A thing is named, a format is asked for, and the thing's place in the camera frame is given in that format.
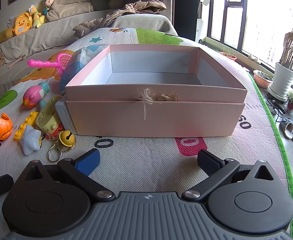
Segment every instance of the pink bird toy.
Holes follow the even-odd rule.
[[[28,65],[29,67],[54,67],[57,69],[58,77],[61,77],[64,71],[64,68],[66,67],[70,58],[71,56],[69,54],[61,53],[57,56],[56,62],[41,61],[41,60],[35,61],[33,59],[30,59],[28,61]]]
[[[50,92],[50,87],[47,82],[41,82],[37,86],[32,86],[27,89],[23,95],[23,103],[21,107],[26,106],[32,108],[43,99],[45,94]]]

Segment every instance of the open cardboard box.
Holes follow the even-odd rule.
[[[178,101],[138,101],[144,89]],[[66,86],[80,135],[207,137],[231,135],[247,90],[198,47],[109,45]]]

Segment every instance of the green mat edge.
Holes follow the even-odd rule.
[[[259,99],[264,107],[264,110],[267,114],[267,116],[269,117],[270,123],[272,125],[273,131],[274,131],[274,135],[276,138],[276,141],[278,142],[279,148],[280,148],[280,152],[282,155],[282,159],[283,159],[283,163],[284,163],[284,167],[285,167],[285,172],[287,174],[287,179],[288,179],[288,191],[291,195],[291,197],[293,198],[293,176],[292,176],[292,171],[291,171],[291,166],[290,166],[290,162],[288,160],[288,155],[285,151],[285,147],[280,135],[280,132],[278,130],[278,128],[276,127],[275,121],[273,119],[273,116],[269,110],[269,107],[266,105],[266,102],[264,101],[264,98],[259,90],[259,88],[257,87],[254,79],[252,78],[252,76],[250,75],[250,73],[248,73],[248,75],[250,76],[252,83],[255,87],[255,90],[257,92],[257,95],[259,96]],[[293,219],[292,219],[292,223],[291,223],[291,236],[293,237]]]

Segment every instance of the play mat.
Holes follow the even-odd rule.
[[[258,159],[267,160],[276,171],[293,197],[293,178],[288,158],[271,113],[251,76],[237,63],[221,54],[185,38],[141,29],[98,29],[67,47],[63,52],[72,54],[85,46],[97,44],[172,44],[201,47],[231,72],[248,90],[245,109],[233,135],[211,138],[113,138],[76,136],[74,149],[64,153],[63,158],[76,159],[92,148],[101,153],[101,163],[90,178],[118,194],[120,191],[176,191],[186,189],[204,180],[207,175],[197,165],[197,153],[207,149],[221,159],[234,158],[241,164],[254,164]],[[55,61],[59,53],[49,58]],[[39,68],[13,86],[0,99],[0,116],[6,113],[13,122],[13,133],[31,111],[20,108],[27,88],[46,81],[51,92],[45,101],[59,94],[59,79],[53,68]],[[52,145],[44,139],[39,151],[25,156],[21,145],[11,135],[0,142],[0,176],[9,174],[14,181],[29,161],[38,159],[51,164],[46,153]],[[2,216],[1,208],[5,196],[0,197],[0,239],[9,228]],[[293,236],[293,221],[289,227]]]

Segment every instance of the yellow building block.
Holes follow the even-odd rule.
[[[30,113],[30,116],[26,118],[26,121],[22,125],[20,125],[19,130],[17,130],[15,132],[14,137],[13,137],[16,142],[19,142],[21,136],[24,133],[24,130],[26,129],[27,124],[31,125],[33,128],[35,127],[36,118],[37,118],[38,114],[39,114],[39,112],[32,111]]]

